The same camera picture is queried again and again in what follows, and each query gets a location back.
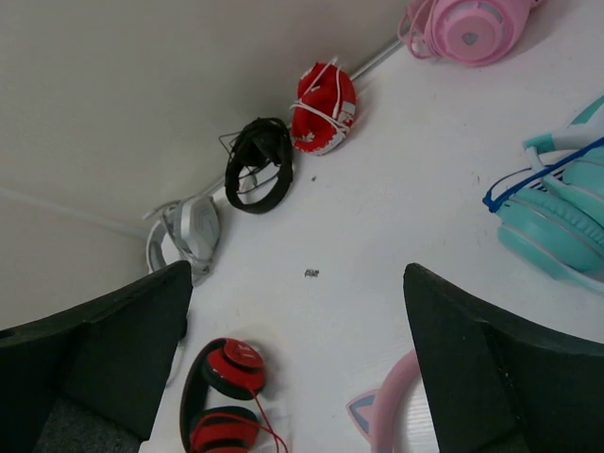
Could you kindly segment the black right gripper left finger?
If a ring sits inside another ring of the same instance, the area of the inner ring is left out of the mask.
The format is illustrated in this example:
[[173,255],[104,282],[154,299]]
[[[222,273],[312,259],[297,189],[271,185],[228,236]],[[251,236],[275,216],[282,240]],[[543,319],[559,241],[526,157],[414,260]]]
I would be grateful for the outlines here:
[[187,329],[191,266],[1,332],[4,452],[136,452]]

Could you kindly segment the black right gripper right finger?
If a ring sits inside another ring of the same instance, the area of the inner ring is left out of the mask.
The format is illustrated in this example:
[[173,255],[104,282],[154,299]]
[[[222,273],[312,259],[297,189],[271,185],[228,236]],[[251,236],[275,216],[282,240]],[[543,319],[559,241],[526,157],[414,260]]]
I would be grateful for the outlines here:
[[441,451],[602,451],[602,344],[503,310],[417,263],[403,293]]

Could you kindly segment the red black headphones with cable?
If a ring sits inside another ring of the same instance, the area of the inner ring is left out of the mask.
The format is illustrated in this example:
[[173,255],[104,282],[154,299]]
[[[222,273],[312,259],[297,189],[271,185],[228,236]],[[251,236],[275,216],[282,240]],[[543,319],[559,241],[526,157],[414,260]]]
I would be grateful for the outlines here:
[[[251,345],[218,338],[199,352],[186,377],[179,406],[179,432],[187,452],[249,452],[259,434],[269,434],[277,452],[288,446],[270,424],[259,394],[266,384],[264,361]],[[241,406],[206,407],[213,389],[231,399],[253,401],[260,415]]]

